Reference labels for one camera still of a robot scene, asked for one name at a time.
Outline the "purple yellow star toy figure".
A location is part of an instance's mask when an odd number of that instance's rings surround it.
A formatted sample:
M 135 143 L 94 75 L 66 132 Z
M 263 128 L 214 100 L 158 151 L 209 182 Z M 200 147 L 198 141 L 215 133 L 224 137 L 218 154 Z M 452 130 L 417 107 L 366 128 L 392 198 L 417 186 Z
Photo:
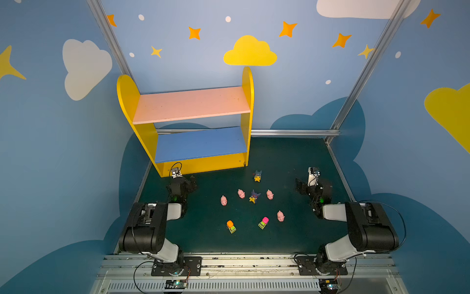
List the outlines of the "purple yellow star toy figure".
M 255 190 L 253 189 L 249 197 L 249 202 L 256 204 L 260 195 L 260 193 L 255 192 Z

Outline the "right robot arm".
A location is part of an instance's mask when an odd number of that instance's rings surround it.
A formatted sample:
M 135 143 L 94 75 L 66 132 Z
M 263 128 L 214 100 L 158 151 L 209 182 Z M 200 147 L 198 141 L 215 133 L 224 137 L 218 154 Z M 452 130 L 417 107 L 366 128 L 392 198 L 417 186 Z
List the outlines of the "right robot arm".
M 314 214 L 324 220 L 344 222 L 347 234 L 320 246 L 316 267 L 341 266 L 364 253 L 395 251 L 400 247 L 396 233 L 382 204 L 377 202 L 331 202 L 330 189 L 318 180 L 296 179 L 296 191 L 309 196 Z

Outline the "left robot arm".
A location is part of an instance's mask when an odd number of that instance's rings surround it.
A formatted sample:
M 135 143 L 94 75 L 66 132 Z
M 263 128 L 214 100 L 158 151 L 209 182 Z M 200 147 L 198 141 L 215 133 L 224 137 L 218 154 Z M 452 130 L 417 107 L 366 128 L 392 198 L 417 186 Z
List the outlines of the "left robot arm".
M 166 239 L 166 225 L 186 215 L 188 196 L 198 185 L 194 176 L 174 176 L 166 188 L 167 202 L 133 204 L 118 246 L 120 251 L 147 255 L 164 265 L 181 267 L 182 251 Z

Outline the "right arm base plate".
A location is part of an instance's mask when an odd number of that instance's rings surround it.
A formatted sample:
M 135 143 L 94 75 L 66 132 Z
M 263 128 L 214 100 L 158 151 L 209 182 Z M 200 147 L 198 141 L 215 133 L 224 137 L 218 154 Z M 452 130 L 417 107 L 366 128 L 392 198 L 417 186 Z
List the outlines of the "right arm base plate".
M 328 259 L 320 258 L 317 260 L 315 256 L 295 255 L 293 257 L 297 265 L 299 274 L 301 276 L 314 276 L 314 275 L 341 275 L 346 276 L 348 271 L 345 263 L 331 262 Z

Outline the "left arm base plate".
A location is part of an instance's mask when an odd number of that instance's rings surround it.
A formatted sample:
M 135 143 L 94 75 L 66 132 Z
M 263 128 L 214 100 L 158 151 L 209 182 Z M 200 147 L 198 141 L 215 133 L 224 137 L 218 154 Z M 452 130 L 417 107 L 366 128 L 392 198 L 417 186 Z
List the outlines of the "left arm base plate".
M 151 276 L 186 277 L 201 274 L 201 257 L 178 257 L 176 262 L 168 263 L 155 259 Z

